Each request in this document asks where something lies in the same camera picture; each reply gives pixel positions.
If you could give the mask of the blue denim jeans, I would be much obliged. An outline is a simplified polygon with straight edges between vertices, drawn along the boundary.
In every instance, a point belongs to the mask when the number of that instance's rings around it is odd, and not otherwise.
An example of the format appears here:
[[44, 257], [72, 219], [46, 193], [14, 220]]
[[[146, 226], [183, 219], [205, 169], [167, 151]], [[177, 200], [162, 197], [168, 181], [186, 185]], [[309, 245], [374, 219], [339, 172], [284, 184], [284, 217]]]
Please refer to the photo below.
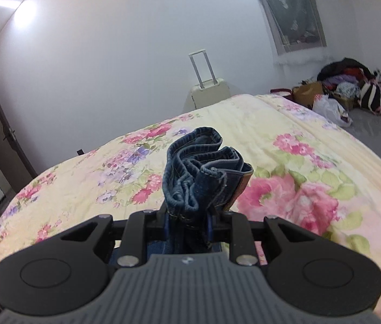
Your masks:
[[151, 255], [220, 252], [210, 240], [210, 217], [228, 211], [243, 193], [253, 167], [212, 127], [199, 127], [167, 150], [161, 210], [166, 215], [164, 241], [151, 241]]

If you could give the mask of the floral yellow bed quilt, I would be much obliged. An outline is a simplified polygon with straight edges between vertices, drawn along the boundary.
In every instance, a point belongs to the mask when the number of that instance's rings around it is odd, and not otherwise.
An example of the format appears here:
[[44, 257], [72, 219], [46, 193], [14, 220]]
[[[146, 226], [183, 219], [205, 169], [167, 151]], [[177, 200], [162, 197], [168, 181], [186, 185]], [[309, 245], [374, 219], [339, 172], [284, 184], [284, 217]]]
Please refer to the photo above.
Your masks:
[[281, 217], [381, 269], [380, 157], [276, 95], [237, 95], [50, 167], [0, 216], [0, 261], [98, 214], [125, 220], [163, 203], [186, 224], [226, 204], [251, 221]]

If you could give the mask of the white plastic bag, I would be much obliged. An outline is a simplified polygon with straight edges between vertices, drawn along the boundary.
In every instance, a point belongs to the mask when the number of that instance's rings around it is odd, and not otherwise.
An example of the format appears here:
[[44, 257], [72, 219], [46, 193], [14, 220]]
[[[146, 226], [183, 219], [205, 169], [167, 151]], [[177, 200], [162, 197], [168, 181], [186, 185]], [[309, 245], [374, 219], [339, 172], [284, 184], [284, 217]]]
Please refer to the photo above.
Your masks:
[[339, 127], [352, 125], [348, 111], [337, 100], [328, 95], [317, 94], [314, 97], [312, 110]]

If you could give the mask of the brown cardboard box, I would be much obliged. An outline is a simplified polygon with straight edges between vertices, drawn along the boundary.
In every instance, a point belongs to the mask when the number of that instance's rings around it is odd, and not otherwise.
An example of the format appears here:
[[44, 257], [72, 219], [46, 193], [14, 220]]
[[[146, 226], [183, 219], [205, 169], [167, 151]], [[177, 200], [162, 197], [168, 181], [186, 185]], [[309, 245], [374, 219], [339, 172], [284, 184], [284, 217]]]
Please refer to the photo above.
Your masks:
[[312, 109], [314, 104], [314, 97], [316, 95], [323, 95], [323, 87], [320, 82], [307, 83], [305, 85], [297, 86], [292, 89], [293, 100], [297, 103]]

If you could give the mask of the striped black white bag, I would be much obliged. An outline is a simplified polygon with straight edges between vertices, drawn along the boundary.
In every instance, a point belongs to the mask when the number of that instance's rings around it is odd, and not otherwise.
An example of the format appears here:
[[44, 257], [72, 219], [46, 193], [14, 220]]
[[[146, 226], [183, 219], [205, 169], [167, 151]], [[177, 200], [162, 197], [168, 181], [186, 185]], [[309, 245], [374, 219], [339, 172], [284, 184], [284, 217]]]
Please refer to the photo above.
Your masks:
[[381, 88], [375, 83], [364, 80], [359, 82], [358, 87], [360, 89], [359, 107], [375, 115], [381, 115]]

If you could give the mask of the pile of clothes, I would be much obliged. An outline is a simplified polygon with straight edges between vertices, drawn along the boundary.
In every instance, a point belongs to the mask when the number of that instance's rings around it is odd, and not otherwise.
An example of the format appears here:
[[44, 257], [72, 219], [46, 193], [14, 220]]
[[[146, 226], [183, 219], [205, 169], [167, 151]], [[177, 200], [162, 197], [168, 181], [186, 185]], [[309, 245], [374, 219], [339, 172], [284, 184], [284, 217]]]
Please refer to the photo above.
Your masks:
[[327, 94], [338, 100], [345, 108], [359, 107], [359, 82], [375, 83], [381, 88], [381, 71], [370, 71], [360, 62], [344, 58], [323, 67], [316, 77]]

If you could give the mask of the cream hard-shell suitcase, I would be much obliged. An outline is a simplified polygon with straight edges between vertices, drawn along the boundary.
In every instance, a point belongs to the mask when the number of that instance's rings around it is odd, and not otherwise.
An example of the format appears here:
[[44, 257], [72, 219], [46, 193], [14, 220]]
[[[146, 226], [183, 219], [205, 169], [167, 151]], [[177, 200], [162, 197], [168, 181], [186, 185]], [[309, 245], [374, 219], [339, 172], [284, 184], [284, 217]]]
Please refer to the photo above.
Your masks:
[[[202, 80], [199, 69], [196, 65], [194, 58], [199, 54], [202, 54], [205, 58], [206, 65], [211, 76], [209, 80]], [[198, 83], [188, 92], [183, 108], [185, 113], [216, 104], [223, 100], [227, 100], [232, 96], [227, 82], [225, 82], [224, 79], [215, 76], [205, 49], [190, 53], [189, 59], [193, 66]]]

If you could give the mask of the green patterned window curtain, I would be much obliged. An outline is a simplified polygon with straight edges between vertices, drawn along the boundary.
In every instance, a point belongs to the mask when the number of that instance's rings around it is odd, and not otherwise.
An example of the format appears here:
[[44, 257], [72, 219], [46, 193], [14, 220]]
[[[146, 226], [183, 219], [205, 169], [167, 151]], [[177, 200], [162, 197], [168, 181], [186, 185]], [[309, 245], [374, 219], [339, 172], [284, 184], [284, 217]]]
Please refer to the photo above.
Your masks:
[[316, 0], [259, 0], [280, 56], [326, 46]]

